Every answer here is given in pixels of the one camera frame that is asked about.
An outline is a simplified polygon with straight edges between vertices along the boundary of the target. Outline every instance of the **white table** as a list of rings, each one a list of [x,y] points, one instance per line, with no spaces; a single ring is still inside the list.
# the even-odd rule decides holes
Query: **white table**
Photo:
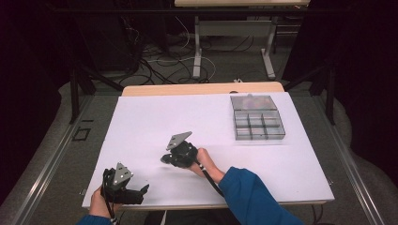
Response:
[[[198,95],[241,92],[251,86],[254,95],[270,95],[274,100],[286,132],[283,140],[236,141],[230,94]],[[270,92],[256,93],[264,89]],[[103,171],[115,168],[117,162],[134,173],[128,189],[150,185],[143,203],[125,205],[126,209],[226,207],[206,179],[161,163],[171,136],[186,131],[192,131],[187,142],[205,147],[222,170],[235,166],[257,173],[279,203],[334,200],[292,99],[288,93],[278,92],[281,89],[279,83],[264,82],[137,86],[125,90],[117,102],[83,207],[89,207],[90,193],[101,185]],[[137,96],[132,97],[134,90]],[[145,96],[145,90],[150,91],[149,96]]]
[[[177,7],[214,8],[214,7],[284,7],[306,6],[310,0],[175,0]],[[264,65],[268,78],[275,80],[275,72],[269,58],[272,41],[275,36],[277,17],[271,21],[199,21],[195,17],[195,59],[193,78],[200,77],[202,49],[200,48],[200,36],[258,36],[268,37],[266,48],[261,49]]]

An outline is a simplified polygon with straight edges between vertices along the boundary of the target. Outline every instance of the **hand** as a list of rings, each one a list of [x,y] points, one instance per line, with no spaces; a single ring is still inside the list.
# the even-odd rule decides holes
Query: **hand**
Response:
[[[197,160],[201,163],[207,170],[208,174],[211,176],[213,181],[217,184],[220,183],[222,178],[225,175],[225,172],[219,170],[219,168],[214,163],[213,159],[211,159],[210,154],[205,148],[199,148],[197,154]],[[203,172],[201,171],[199,165],[197,163],[193,163],[189,169],[199,176],[205,177]]]
[[[91,196],[91,204],[90,204],[90,211],[88,212],[89,215],[92,216],[99,216],[103,218],[111,218],[109,215],[108,208],[106,207],[105,199],[100,195],[100,190],[102,187],[99,187],[97,190],[94,191],[93,195]],[[110,202],[111,208],[114,208],[114,212],[116,212],[122,204],[113,204]]]

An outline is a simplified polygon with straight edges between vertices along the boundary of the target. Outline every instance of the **blue jacket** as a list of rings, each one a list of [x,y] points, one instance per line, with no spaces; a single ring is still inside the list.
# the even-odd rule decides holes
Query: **blue jacket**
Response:
[[[242,225],[302,225],[282,208],[261,179],[246,169],[231,167],[219,183],[226,203]],[[78,225],[111,225],[110,219],[86,215]]]

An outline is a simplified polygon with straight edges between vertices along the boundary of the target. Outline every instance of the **clear plastic organizer box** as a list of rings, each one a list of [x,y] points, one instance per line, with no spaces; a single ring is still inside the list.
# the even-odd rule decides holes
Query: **clear plastic organizer box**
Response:
[[[231,96],[236,140],[281,140],[284,128],[270,96]]]

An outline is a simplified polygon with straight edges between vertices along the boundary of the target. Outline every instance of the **silver bracket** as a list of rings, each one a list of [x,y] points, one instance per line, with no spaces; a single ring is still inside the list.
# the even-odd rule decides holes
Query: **silver bracket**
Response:
[[[132,172],[127,169],[127,167],[123,166],[120,162],[117,162],[114,184],[119,184],[129,178],[132,177]]]
[[[172,136],[170,139],[169,144],[167,144],[166,150],[171,150],[175,147],[177,147],[179,144],[184,142],[190,135],[192,134],[191,131],[185,132],[185,133],[180,133],[180,134],[175,134]]]

